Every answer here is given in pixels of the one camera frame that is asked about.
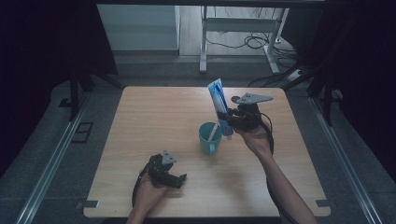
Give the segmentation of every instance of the teal cup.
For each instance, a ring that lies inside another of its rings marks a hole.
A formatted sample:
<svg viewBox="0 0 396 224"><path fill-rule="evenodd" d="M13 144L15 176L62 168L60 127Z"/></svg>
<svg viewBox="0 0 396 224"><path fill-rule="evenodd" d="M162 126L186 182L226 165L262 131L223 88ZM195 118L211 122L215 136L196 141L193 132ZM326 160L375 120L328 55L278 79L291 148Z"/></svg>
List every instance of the teal cup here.
<svg viewBox="0 0 396 224"><path fill-rule="evenodd" d="M201 150L208 155L214 155L217 152L222 137L221 129L220 127L218 127L213 134L212 140L211 141L208 140L215 125L216 123L214 122L207 122L201 125L201 127L199 128L199 139L201 141Z"/></svg>

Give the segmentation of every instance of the forearm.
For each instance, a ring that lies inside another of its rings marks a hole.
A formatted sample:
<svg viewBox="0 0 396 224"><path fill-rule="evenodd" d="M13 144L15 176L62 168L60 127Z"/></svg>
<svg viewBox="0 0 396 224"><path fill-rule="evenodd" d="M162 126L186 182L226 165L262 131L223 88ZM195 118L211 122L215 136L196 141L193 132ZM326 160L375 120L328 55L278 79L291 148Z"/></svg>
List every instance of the forearm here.
<svg viewBox="0 0 396 224"><path fill-rule="evenodd" d="M277 201L298 223L317 223L314 215L294 186L285 177L269 150L256 153L265 171L267 181Z"/></svg>
<svg viewBox="0 0 396 224"><path fill-rule="evenodd" d="M147 212L134 208L128 216L127 224L142 224L146 218Z"/></svg>

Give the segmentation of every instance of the metal bar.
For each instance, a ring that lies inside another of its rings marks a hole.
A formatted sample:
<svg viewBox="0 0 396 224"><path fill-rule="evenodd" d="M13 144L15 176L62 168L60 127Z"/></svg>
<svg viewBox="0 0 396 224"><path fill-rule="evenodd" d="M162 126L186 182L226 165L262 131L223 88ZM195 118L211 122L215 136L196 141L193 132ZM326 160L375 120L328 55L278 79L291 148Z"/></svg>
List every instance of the metal bar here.
<svg viewBox="0 0 396 224"><path fill-rule="evenodd" d="M335 156L339 161L344 171L344 174L346 175L346 179L348 180L350 187L352 188L359 204L361 205L361 210L363 211L364 215L366 215L366 218L369 221L369 223L372 224L382 223L381 218L376 212L373 201L371 200L370 196L367 193L366 188L363 186L361 180L356 174L355 169L353 168L347 154L345 153L341 143L338 140L337 135L335 134L332 127L329 126L326 120L322 117L320 113L320 109L321 109L320 105L313 98L310 98L310 100L313 107L315 108L315 112L318 116L320 125L323 128L323 131L326 133L326 136L328 137L332 145L332 149L335 152Z"/></svg>
<svg viewBox="0 0 396 224"><path fill-rule="evenodd" d="M277 34L279 33L280 25L282 24L283 15L285 14L285 8L281 8L279 14L276 18L276 23L274 25L274 30L271 32L270 42L268 46L264 46L265 56L267 57L268 63L270 64L273 74L279 74L279 68L277 67L276 61L273 55L273 48L276 42Z"/></svg>
<svg viewBox="0 0 396 224"><path fill-rule="evenodd" d="M204 7L204 15L202 17L201 55L199 62L200 73L206 73L206 24L207 24L207 7Z"/></svg>
<svg viewBox="0 0 396 224"><path fill-rule="evenodd" d="M38 207L43 201L47 189L50 186L52 178L54 177L59 167L59 164L61 164L62 158L64 157L64 153L66 152L67 147L69 146L73 133L76 130L78 123L85 112L85 108L88 104L90 96L90 93L85 93L83 95L81 99L81 109L77 113L75 119L73 121L69 121L67 128L64 131L64 135L62 136L60 142L58 143L58 146L55 148L52 156L50 157L43 173L41 173L41 176L35 183L35 186L30 193L15 223L32 223L33 218L35 217L35 213L37 212Z"/></svg>
<svg viewBox="0 0 396 224"><path fill-rule="evenodd" d="M78 77L74 71L70 72L70 101L71 101L70 121L72 121L78 112L78 106L79 106Z"/></svg>

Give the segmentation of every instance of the hand-held gripper device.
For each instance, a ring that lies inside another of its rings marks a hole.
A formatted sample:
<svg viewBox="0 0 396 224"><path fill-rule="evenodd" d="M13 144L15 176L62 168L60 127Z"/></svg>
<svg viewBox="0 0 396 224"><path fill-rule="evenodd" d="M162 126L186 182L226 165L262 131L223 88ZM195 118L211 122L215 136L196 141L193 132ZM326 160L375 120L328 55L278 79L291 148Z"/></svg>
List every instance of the hand-held gripper device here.
<svg viewBox="0 0 396 224"><path fill-rule="evenodd" d="M228 114L217 112L218 118L227 120L230 126L245 132L251 131L261 125L267 132L271 151L274 152L274 138L272 136L271 120L265 114L260 112L259 106L257 105L257 103L260 102L271 101L273 100L273 97L246 93L242 97L233 96L231 100L235 104L238 104L238 107L235 109L228 108ZM270 127L265 125L262 121L262 115L268 118L270 121Z"/></svg>
<svg viewBox="0 0 396 224"><path fill-rule="evenodd" d="M151 182L155 187L166 186L180 189L184 180L186 180L187 175L169 175L168 171L172 168L175 162L176 158L167 150L163 152L163 155L159 153L149 158L148 163L146 164L145 168L140 172L139 177L134 184L134 192L132 194L132 206L134 206L137 189L139 188L140 181L145 173L148 173Z"/></svg>

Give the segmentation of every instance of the wooden table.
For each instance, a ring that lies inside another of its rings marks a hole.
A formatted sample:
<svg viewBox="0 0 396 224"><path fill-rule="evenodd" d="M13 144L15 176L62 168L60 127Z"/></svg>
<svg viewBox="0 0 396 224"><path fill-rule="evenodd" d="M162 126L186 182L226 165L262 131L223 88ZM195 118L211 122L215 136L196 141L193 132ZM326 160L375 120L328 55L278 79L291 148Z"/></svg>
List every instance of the wooden table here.
<svg viewBox="0 0 396 224"><path fill-rule="evenodd" d="M260 111L274 125L275 159L291 184L316 216L328 216L326 200L285 93L281 89L224 88L228 107L234 95L273 96ZM87 217L128 217L139 170L151 155L169 150L177 162L172 175L187 174L181 189L171 189L149 217L277 217L258 159L238 134L222 138L219 151L208 156L200 150L198 129L216 121L207 88L127 87L113 120L92 183Z"/></svg>

